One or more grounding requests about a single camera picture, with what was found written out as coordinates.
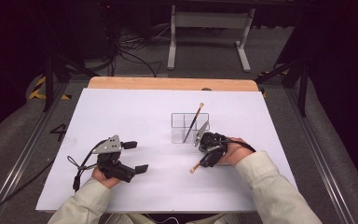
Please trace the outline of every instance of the person's left hand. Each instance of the person's left hand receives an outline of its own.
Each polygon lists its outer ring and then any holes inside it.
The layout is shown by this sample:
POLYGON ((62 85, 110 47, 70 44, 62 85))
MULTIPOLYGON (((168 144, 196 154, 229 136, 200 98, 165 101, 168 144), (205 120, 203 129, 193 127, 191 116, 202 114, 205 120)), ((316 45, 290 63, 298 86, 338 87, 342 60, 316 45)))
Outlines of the person's left hand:
POLYGON ((98 166, 94 168, 91 176, 109 189, 111 189, 121 181, 114 177, 107 179, 106 176, 100 171, 98 166))

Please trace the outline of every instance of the metal stand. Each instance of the metal stand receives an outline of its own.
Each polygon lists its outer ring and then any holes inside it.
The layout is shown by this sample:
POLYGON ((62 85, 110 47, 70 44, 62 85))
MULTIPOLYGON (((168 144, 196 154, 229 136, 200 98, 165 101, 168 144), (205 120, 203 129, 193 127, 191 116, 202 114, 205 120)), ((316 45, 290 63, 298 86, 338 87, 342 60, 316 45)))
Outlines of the metal stand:
POLYGON ((243 29, 242 39, 241 41, 236 41, 235 45, 240 56, 243 71, 250 72, 251 67, 243 47, 245 46, 254 14, 254 9, 250 9, 249 13, 176 12, 176 7, 172 6, 171 43, 170 52, 168 54, 168 70, 173 70, 175 68, 176 27, 209 27, 243 29))
POLYGON ((98 74, 91 72, 86 67, 75 63, 74 61, 62 56, 58 53, 51 53, 45 61, 45 73, 46 73, 46 104, 44 112, 48 111, 54 102, 54 74, 59 82, 69 82, 71 76, 69 75, 66 64, 73 66, 75 69, 86 74, 89 77, 99 77, 98 74))
POLYGON ((308 84, 308 76, 309 76, 309 62, 308 60, 302 61, 294 61, 291 63, 286 63, 281 65, 280 67, 272 70, 264 74, 262 77, 258 77, 255 79, 255 83, 261 84, 264 81, 279 75, 281 72, 286 71, 289 69, 287 76, 282 81, 284 88, 293 88, 296 85, 296 82, 299 78, 300 80, 300 90, 298 94, 298 108, 301 111, 301 115, 306 117, 305 114, 305 100, 306 100, 306 93, 307 93, 307 84, 308 84))

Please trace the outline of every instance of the white paper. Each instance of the white paper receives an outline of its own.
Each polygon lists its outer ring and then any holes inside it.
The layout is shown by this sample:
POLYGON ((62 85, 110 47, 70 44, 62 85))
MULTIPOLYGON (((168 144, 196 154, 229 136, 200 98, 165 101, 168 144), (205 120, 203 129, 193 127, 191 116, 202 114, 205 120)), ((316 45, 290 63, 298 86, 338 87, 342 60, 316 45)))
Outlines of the white paper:
MULTIPOLYGON (((171 113, 209 113, 210 132, 241 137, 265 150, 282 175, 296 186, 268 109, 255 91, 135 91, 85 89, 48 175, 36 210, 54 211, 74 194, 76 167, 100 141, 118 134, 138 147, 123 150, 120 160, 134 168, 149 164, 145 174, 114 187, 107 212, 225 213, 254 211, 248 187, 228 165, 189 170, 203 154, 192 144, 173 144, 171 113)), ((96 162, 96 155, 88 164, 96 162)), ((90 177, 86 171, 83 185, 90 177)))

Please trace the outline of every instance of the hand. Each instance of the hand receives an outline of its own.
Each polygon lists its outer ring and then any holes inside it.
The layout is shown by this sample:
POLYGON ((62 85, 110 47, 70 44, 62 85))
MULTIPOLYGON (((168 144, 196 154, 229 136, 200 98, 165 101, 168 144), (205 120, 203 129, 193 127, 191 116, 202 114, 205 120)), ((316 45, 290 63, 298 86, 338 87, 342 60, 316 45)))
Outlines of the hand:
POLYGON ((91 176, 109 189, 111 189, 121 181, 114 177, 107 179, 106 176, 100 171, 98 166, 94 168, 91 176))
MULTIPOLYGON (((246 143, 241 138, 230 137, 228 139, 246 143)), ((251 151, 250 149, 243 147, 237 143, 228 143, 227 147, 227 153, 220 159, 218 163, 229 163, 231 165, 236 165, 240 160, 253 153, 253 151, 251 151)))

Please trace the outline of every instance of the dark curtain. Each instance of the dark curtain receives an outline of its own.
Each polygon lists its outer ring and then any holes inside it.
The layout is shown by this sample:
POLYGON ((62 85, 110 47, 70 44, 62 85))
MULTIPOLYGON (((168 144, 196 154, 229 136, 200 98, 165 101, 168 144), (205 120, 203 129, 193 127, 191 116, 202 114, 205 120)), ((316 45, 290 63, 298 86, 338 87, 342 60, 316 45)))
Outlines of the dark curtain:
POLYGON ((358 1, 339 1, 329 15, 310 77, 358 170, 358 1))

